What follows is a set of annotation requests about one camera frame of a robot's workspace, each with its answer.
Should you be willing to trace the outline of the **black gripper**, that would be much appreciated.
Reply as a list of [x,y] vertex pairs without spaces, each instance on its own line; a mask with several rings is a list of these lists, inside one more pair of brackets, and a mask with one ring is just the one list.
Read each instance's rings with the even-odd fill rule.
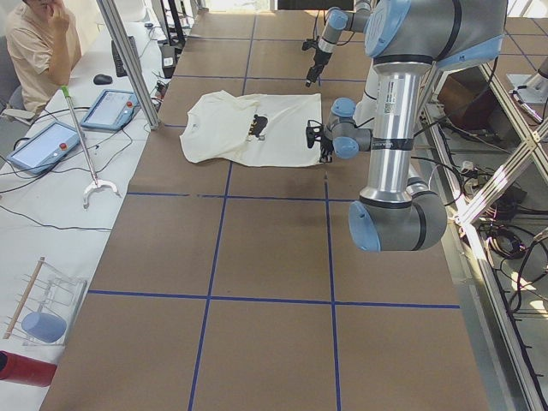
[[320,142],[320,158],[319,162],[322,164],[328,164],[333,161],[334,146],[331,139],[324,135],[319,138]]
[[322,51],[320,48],[317,48],[315,50],[313,57],[313,66],[307,72],[307,85],[312,85],[318,80],[319,76],[322,74],[325,66],[329,63],[330,59],[330,52]]

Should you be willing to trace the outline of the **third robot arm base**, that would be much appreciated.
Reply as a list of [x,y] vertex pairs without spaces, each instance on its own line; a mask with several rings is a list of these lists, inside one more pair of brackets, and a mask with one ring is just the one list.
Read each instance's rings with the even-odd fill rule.
[[547,99],[547,59],[535,74],[507,74],[513,89],[526,104],[543,104]]

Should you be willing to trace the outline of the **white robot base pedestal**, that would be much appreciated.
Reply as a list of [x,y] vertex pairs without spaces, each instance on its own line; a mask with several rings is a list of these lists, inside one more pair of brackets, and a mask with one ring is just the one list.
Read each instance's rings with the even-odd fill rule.
[[367,73],[362,99],[356,104],[354,112],[354,121],[359,128],[374,126],[374,118],[376,116],[378,104],[378,86],[378,74],[373,68],[373,63],[371,63]]

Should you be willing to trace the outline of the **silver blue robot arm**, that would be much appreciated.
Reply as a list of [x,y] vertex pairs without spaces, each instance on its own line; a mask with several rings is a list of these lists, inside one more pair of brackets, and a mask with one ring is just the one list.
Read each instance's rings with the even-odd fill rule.
[[354,10],[342,10],[338,7],[330,8],[325,17],[325,26],[320,35],[306,39],[301,49],[314,49],[313,65],[307,71],[305,86],[315,83],[339,44],[343,32],[364,33],[369,18],[376,5],[376,1],[354,1]]
[[411,164],[420,83],[429,69],[456,71],[496,58],[506,15],[504,1],[358,1],[351,12],[329,12],[316,63],[327,63],[342,32],[362,31],[369,80],[378,84],[374,99],[334,102],[322,142],[339,158],[370,154],[366,185],[348,214],[358,248],[415,251],[444,235],[444,204]]

